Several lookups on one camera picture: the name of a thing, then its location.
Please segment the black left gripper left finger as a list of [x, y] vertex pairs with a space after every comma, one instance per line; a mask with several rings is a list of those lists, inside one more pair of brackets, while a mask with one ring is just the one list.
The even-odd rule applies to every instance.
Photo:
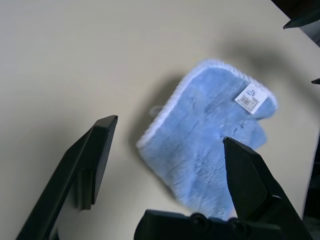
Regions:
[[69, 240], [78, 214], [96, 203], [118, 122], [101, 118], [63, 155], [18, 240]]

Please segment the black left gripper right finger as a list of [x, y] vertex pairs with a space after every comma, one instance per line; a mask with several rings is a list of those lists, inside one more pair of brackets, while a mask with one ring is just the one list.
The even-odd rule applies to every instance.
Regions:
[[237, 140], [223, 140], [227, 186], [237, 217], [273, 225], [287, 240], [312, 239], [283, 188], [262, 157]]

